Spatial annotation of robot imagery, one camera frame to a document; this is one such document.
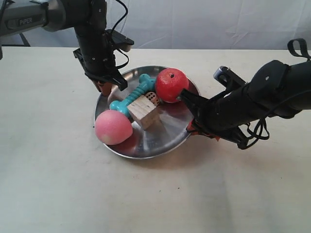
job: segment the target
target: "wooden block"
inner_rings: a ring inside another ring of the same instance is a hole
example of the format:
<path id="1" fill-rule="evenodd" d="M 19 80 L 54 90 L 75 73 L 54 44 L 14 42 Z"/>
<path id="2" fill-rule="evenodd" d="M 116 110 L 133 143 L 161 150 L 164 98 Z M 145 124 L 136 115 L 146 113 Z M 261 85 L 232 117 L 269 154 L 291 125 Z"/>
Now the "wooden block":
<path id="1" fill-rule="evenodd" d="M 127 109 L 134 121 L 144 130 L 148 129 L 155 121 L 160 119 L 156 106 L 145 96 L 139 97 L 128 105 Z"/>

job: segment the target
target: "metal plate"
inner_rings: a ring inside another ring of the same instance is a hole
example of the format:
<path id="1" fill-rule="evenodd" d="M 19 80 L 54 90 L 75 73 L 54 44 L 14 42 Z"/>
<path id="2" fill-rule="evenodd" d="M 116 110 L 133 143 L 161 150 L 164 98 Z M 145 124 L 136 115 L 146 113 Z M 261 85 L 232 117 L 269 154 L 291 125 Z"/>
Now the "metal plate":
<path id="1" fill-rule="evenodd" d="M 139 67 L 124 73 L 123 77 L 128 81 L 128 88 L 120 91 L 114 86 L 108 98 L 100 95 L 95 110 L 95 120 L 99 114 L 109 109 L 112 101 L 125 99 L 139 85 L 138 79 L 141 74 L 156 78 L 164 69 L 166 67 Z M 190 84 L 190 91 L 199 94 L 196 86 L 192 82 Z M 183 102 L 163 103 L 158 106 L 158 112 L 161 121 L 156 122 L 146 131 L 136 122 L 131 121 L 134 133 L 129 139 L 116 146 L 105 146 L 117 155 L 131 159 L 153 158 L 174 150 L 190 136 L 186 127 L 193 116 Z"/>

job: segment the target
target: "white table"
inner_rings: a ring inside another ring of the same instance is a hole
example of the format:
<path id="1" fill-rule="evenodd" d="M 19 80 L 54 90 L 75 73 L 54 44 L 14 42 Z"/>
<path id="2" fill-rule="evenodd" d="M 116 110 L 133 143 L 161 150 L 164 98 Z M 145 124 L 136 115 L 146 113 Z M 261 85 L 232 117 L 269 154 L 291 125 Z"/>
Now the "white table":
<path id="1" fill-rule="evenodd" d="M 152 160 L 122 159 L 95 137 L 99 93 L 67 48 L 4 48 L 0 61 L 1 233 L 306 233 L 311 112 L 269 119 L 269 141 L 191 137 Z M 247 81 L 287 51 L 133 50 L 122 70 L 183 70 L 205 97 L 231 67 Z M 118 63 L 124 59 L 117 56 Z"/>

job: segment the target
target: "red apple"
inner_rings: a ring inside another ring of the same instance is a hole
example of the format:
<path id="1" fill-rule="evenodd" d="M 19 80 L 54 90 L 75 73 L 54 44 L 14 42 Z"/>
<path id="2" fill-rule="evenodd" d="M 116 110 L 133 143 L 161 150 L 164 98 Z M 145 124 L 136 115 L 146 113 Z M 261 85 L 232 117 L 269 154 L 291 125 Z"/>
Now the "red apple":
<path id="1" fill-rule="evenodd" d="M 155 92 L 164 102 L 176 103 L 183 89 L 189 88 L 189 80 L 186 75 L 174 68 L 161 71 L 155 82 Z"/>

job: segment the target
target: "teal rubber bone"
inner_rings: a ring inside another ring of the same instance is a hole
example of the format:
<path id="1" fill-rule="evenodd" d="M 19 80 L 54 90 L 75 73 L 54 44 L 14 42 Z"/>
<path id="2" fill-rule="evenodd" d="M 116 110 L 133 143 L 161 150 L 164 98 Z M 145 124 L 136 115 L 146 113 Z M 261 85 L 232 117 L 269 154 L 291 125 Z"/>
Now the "teal rubber bone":
<path id="1" fill-rule="evenodd" d="M 130 113 L 127 106 L 137 100 L 140 96 L 146 94 L 148 91 L 155 91 L 156 79 L 152 79 L 148 74 L 142 74 L 139 77 L 139 83 L 139 86 L 123 101 L 113 101 L 110 104 L 110 110 L 119 111 L 129 118 Z"/>

